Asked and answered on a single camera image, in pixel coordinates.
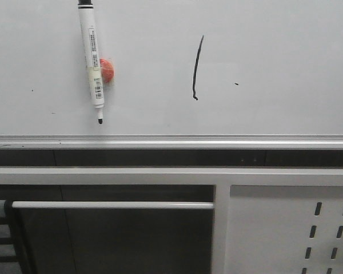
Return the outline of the red round magnet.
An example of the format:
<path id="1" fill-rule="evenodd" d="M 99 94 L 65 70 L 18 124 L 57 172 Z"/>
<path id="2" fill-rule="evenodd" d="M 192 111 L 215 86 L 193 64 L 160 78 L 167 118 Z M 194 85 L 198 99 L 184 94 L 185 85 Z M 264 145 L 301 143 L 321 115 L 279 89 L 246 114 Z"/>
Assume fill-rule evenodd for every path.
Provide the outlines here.
<path id="1" fill-rule="evenodd" d="M 114 78 L 114 67 L 111 62 L 106 59 L 100 59 L 102 80 L 104 83 L 109 84 Z"/>

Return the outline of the white whiteboard marker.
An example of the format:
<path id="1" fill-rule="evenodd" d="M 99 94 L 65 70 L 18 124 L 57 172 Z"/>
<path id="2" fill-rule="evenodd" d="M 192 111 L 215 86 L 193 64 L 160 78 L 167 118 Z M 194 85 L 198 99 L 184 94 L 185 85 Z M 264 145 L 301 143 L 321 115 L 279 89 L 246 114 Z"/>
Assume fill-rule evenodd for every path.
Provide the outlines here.
<path id="1" fill-rule="evenodd" d="M 78 12 L 91 101 L 97 111 L 98 123 L 102 124 L 105 100 L 92 1 L 78 1 Z"/>

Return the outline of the white perforated pegboard panel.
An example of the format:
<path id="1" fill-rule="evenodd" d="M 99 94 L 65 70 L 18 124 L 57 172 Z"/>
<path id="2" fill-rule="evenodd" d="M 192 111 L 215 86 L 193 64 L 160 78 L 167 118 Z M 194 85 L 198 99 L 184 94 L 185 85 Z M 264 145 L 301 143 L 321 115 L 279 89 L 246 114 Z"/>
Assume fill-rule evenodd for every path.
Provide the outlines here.
<path id="1" fill-rule="evenodd" d="M 232 186 L 226 273 L 343 273 L 343 187 Z"/>

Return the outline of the white horizontal metal rod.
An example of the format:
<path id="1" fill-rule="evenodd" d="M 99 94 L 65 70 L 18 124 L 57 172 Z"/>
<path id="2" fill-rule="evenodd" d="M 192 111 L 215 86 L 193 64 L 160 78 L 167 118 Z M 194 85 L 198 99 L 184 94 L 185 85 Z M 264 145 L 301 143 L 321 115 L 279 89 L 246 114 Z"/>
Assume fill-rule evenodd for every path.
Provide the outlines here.
<path id="1" fill-rule="evenodd" d="M 209 202 L 54 202 L 14 201 L 16 209 L 213 209 Z"/>

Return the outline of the whiteboard with aluminium frame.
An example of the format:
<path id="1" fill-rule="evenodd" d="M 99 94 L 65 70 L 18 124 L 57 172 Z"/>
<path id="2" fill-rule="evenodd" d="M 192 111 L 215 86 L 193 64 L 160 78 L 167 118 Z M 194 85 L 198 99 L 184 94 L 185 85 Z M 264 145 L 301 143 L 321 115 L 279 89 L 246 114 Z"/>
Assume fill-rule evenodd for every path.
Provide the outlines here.
<path id="1" fill-rule="evenodd" d="M 0 1 L 0 149 L 343 150 L 343 1 Z"/>

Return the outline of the white metal stand frame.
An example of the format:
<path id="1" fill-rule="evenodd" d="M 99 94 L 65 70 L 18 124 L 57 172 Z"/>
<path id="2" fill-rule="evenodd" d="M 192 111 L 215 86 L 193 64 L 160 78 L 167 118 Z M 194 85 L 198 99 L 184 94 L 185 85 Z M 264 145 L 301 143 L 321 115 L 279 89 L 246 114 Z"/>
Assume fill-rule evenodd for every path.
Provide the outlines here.
<path id="1" fill-rule="evenodd" d="M 214 185 L 212 273 L 226 273 L 231 186 L 343 187 L 343 168 L 0 167 L 2 185 Z"/>

